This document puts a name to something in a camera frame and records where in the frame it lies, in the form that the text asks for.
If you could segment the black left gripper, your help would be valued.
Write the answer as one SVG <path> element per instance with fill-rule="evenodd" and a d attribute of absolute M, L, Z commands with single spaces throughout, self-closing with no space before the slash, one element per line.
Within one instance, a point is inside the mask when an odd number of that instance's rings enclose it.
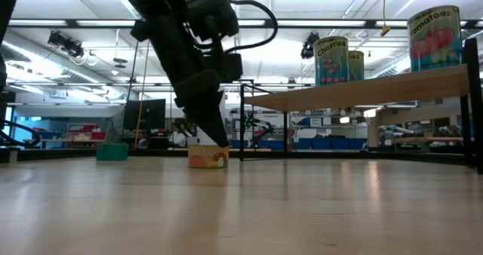
<path fill-rule="evenodd" d="M 203 55 L 191 35 L 172 16 L 138 20 L 131 34 L 138 41 L 150 41 L 174 88 L 177 106 L 185 107 L 187 117 L 218 146 L 228 146 L 218 89 L 221 81 L 241 78 L 241 56 L 222 50 Z"/>

